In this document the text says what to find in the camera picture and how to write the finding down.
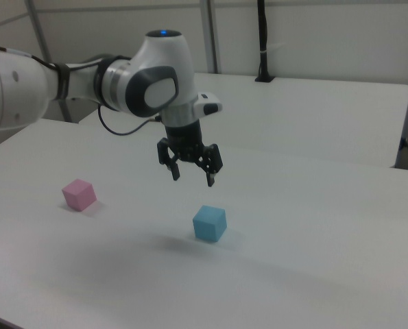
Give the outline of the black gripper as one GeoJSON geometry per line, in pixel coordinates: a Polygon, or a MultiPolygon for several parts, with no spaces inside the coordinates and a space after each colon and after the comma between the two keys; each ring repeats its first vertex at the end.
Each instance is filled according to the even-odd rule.
{"type": "Polygon", "coordinates": [[[157,143],[158,161],[171,172],[174,181],[180,177],[177,159],[195,162],[206,173],[208,187],[215,183],[215,176],[223,167],[223,161],[216,144],[204,146],[200,121],[182,127],[166,127],[167,138],[157,143]]]}

